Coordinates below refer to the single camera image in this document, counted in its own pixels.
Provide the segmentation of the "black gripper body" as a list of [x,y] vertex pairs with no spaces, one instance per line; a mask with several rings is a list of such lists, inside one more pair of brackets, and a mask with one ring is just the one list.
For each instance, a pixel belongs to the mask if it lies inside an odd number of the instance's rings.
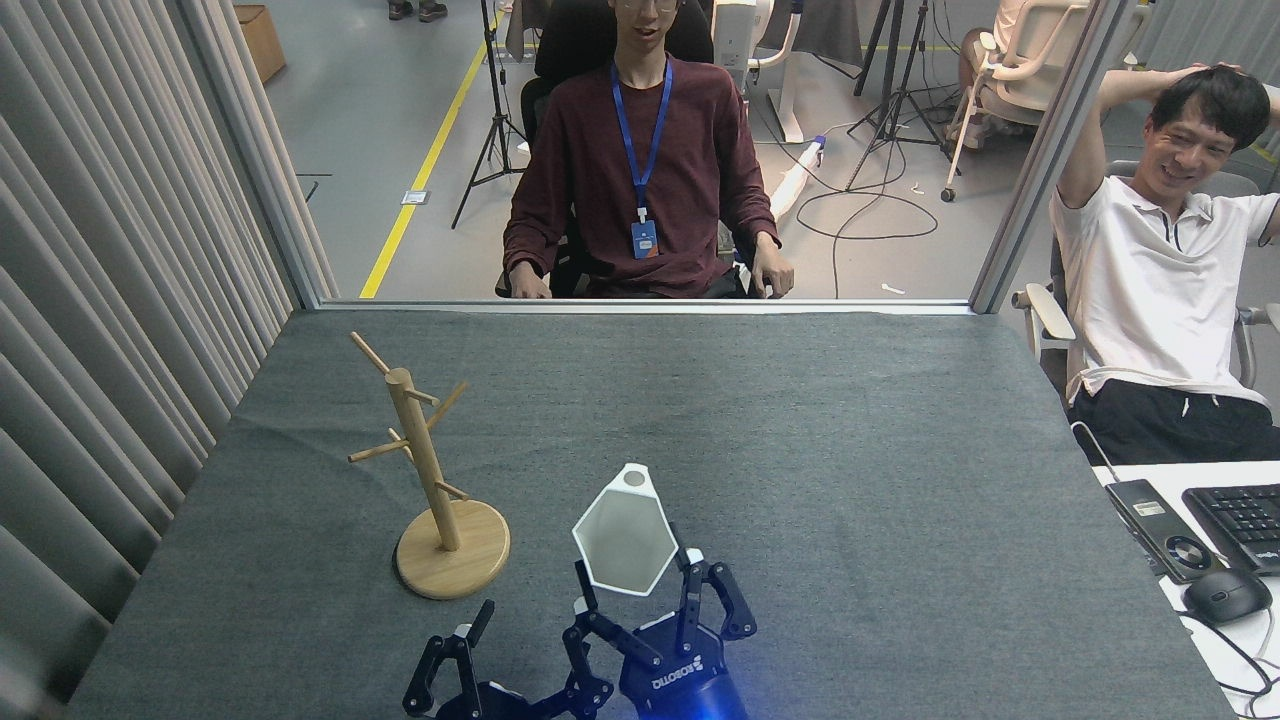
[[723,641],[699,625],[691,653],[681,655],[676,642],[678,621],[659,618],[634,634],[660,652],[663,664],[623,661],[618,688],[640,719],[748,719],[739,691],[724,665]]
[[479,682],[465,684],[461,694],[435,711],[435,719],[550,719],[559,714],[559,692],[531,702],[494,682]]

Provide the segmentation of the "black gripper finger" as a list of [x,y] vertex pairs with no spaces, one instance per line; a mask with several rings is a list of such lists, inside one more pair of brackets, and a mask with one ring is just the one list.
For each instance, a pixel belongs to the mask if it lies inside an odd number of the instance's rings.
[[564,630],[562,642],[570,661],[570,674],[561,691],[532,705],[532,719],[553,719],[563,714],[571,714],[576,719],[595,719],[609,700],[613,685],[593,671],[588,659],[590,644],[585,638],[590,633],[579,625]]
[[485,717],[472,650],[481,639],[494,611],[495,602],[485,600],[471,623],[460,625],[452,635],[433,635],[428,641],[403,696],[403,710],[408,716],[428,716],[435,705],[431,685],[436,673],[444,661],[452,660],[458,670],[461,694],[457,700],[461,701],[462,708],[452,714],[440,711],[438,717]]
[[740,641],[756,632],[756,620],[727,562],[708,562],[699,548],[680,548],[676,561],[684,577],[675,634],[675,647],[681,656],[689,656],[694,650],[704,584],[713,587],[724,610],[722,628],[716,634],[718,638]]
[[572,673],[590,673],[588,646],[585,638],[599,635],[607,644],[618,650],[626,659],[640,664],[648,670],[663,664],[657,650],[641,641],[634,633],[608,619],[598,610],[598,602],[586,564],[580,559],[573,564],[581,594],[573,603],[575,621],[572,625]]

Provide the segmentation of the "person's left hand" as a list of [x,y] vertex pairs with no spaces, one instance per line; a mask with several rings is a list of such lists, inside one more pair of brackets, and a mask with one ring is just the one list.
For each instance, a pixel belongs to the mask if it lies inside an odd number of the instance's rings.
[[751,293],[759,299],[782,299],[794,288],[794,265],[782,255],[778,240],[769,232],[756,232]]

